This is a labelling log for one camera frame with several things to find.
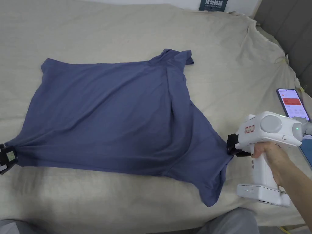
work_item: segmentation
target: smartphone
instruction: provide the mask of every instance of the smartphone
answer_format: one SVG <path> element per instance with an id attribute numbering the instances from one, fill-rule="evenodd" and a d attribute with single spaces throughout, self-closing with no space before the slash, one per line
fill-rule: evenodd
<path id="1" fill-rule="evenodd" d="M 296 90 L 278 89 L 277 95 L 288 117 L 302 117 L 306 118 L 308 121 L 310 120 Z"/>

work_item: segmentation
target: red label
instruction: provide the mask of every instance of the red label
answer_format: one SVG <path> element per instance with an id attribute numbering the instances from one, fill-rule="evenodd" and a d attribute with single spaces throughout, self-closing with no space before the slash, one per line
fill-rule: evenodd
<path id="1" fill-rule="evenodd" d="M 255 130 L 255 126 L 252 125 L 252 126 L 249 126 L 249 127 L 245 128 L 245 133 L 250 133 L 250 132 L 253 132 L 254 130 Z"/>

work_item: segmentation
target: black clamp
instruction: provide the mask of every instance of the black clamp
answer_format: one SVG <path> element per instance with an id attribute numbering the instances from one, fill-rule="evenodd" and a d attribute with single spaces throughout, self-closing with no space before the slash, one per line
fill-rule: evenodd
<path id="1" fill-rule="evenodd" d="M 235 148 L 235 144 L 238 143 L 238 135 L 231 134 L 227 136 L 227 153 L 229 155 L 236 155 L 237 157 L 247 157 L 247 156 L 251 156 L 251 154 L 249 152 L 245 152 L 241 149 L 236 149 Z"/>
<path id="2" fill-rule="evenodd" d="M 3 175 L 18 162 L 18 158 L 14 146 L 5 146 L 4 144 L 0 144 L 0 150 L 0 166 L 7 166 L 6 169 L 0 171 L 0 174 Z"/>

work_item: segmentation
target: bed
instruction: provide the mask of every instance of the bed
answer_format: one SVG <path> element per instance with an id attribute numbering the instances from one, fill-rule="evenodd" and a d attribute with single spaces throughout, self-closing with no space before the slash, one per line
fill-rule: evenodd
<path id="1" fill-rule="evenodd" d="M 191 99 L 224 140 L 248 114 L 283 114 L 277 88 L 301 90 L 312 116 L 312 100 L 284 51 L 245 15 L 166 4 L 4 0 L 0 32 L 0 142 L 19 133 L 48 57 L 115 63 L 148 60 L 164 48 L 192 50 L 195 64 L 184 70 Z M 293 148 L 289 155 L 312 178 L 300 151 Z M 245 207 L 256 213 L 260 226 L 303 223 L 293 205 L 236 195 L 238 183 L 251 182 L 250 161 L 233 158 L 221 196 L 209 208 L 193 185 L 169 178 L 14 166 L 0 177 L 0 219 L 26 220 L 55 233 L 151 233 L 199 227 Z"/>

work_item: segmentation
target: red app banner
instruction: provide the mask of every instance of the red app banner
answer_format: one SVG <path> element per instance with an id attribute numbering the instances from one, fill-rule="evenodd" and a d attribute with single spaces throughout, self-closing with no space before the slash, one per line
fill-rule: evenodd
<path id="1" fill-rule="evenodd" d="M 298 105 L 301 106 L 300 100 L 298 98 L 283 98 L 285 105 Z"/>

